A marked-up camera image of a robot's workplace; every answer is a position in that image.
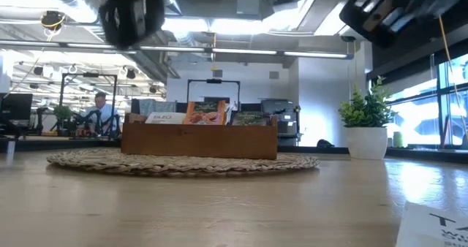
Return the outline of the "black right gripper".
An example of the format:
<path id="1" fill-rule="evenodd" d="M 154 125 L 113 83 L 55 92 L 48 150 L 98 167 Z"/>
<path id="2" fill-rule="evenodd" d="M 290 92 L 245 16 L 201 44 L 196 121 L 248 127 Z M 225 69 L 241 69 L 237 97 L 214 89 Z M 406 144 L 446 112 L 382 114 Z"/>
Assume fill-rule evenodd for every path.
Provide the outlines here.
<path id="1" fill-rule="evenodd" d="M 431 14 L 436 0 L 347 0 L 339 18 L 362 37 L 389 48 L 411 25 Z"/>

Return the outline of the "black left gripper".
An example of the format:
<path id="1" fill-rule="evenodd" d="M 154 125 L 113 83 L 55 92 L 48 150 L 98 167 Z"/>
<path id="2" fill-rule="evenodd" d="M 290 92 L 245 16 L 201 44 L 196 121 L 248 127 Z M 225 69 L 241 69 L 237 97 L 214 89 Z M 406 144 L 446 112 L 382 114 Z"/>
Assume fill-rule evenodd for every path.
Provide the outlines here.
<path id="1" fill-rule="evenodd" d="M 161 29 L 164 0 L 106 0 L 99 18 L 107 43 L 127 49 Z"/>

